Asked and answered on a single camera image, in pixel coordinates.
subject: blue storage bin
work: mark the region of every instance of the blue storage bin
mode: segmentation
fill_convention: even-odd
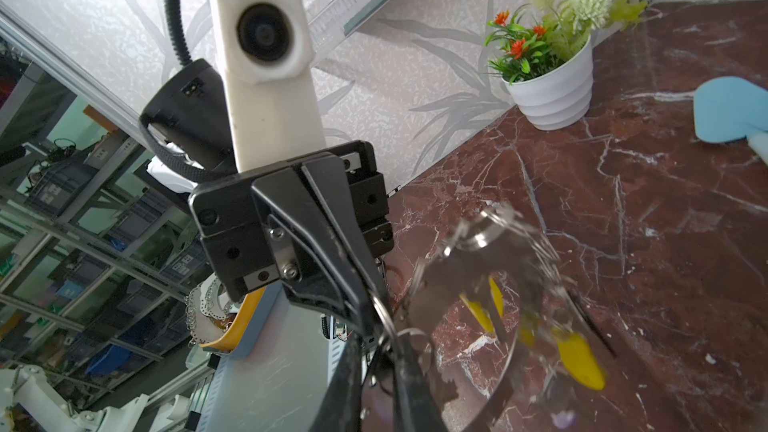
[[[111,345],[105,349],[105,352],[91,360],[88,368],[85,369],[87,375],[110,375],[116,371],[122,364],[130,358],[130,350],[123,349],[117,345]]]

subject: plastic storage bin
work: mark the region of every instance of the plastic storage bin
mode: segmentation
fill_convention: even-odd
[[[72,362],[80,362],[90,357],[93,352],[102,347],[106,341],[90,338],[86,335],[78,335],[72,345],[69,346],[65,357]]]
[[[67,159],[53,164],[34,186],[24,204],[50,218],[60,216],[97,172],[96,168],[76,160]]]
[[[0,347],[0,360],[3,362],[13,359],[15,355],[16,353],[13,350]]]
[[[200,267],[208,263],[208,256],[199,240],[195,240],[186,249],[168,261],[160,271],[160,276],[180,284],[191,277]]]
[[[128,294],[126,298],[118,304],[117,309],[130,315],[138,315],[153,302],[159,299],[163,293],[154,287],[142,284],[139,290]]]
[[[185,337],[189,337],[189,334],[190,332],[187,329],[187,316],[184,314],[168,324],[166,328],[160,330],[154,339],[144,345],[144,348],[149,352],[159,354],[175,346]]]
[[[130,350],[111,345],[91,361],[85,373],[86,375],[110,375],[125,364],[129,357]]]
[[[88,254],[80,254],[78,265],[72,272],[67,273],[65,278],[83,287],[87,287],[108,268],[109,265],[97,258]]]
[[[34,325],[34,320],[30,322],[29,318],[30,314],[28,312],[14,312],[3,324],[5,332],[2,338],[0,338],[0,347],[13,353],[24,350],[27,344],[29,344],[29,338],[24,335]]]
[[[170,202],[165,197],[149,189],[120,216],[107,235],[128,245],[139,238],[169,207]]]
[[[100,337],[112,337],[117,332],[128,326],[133,314],[120,310],[107,310],[101,312],[88,326],[93,335]]]

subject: artificial plant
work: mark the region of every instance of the artificial plant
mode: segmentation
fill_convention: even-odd
[[[544,14],[528,28],[520,21],[531,5]],[[531,0],[511,18],[506,10],[488,23],[493,32],[485,45],[498,41],[504,52],[488,63],[506,82],[534,79],[568,62],[595,30],[616,23],[622,24],[622,30],[637,24],[647,5],[645,1],[629,4],[629,0]]]

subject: camera lens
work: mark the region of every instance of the camera lens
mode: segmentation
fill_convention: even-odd
[[[265,62],[284,56],[290,44],[283,13],[269,4],[254,5],[243,13],[237,25],[237,38],[247,54]]]

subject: white flower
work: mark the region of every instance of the white flower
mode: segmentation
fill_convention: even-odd
[[[574,22],[574,31],[577,24],[581,23],[588,23],[592,30],[605,26],[611,2],[612,0],[571,0],[578,19]]]

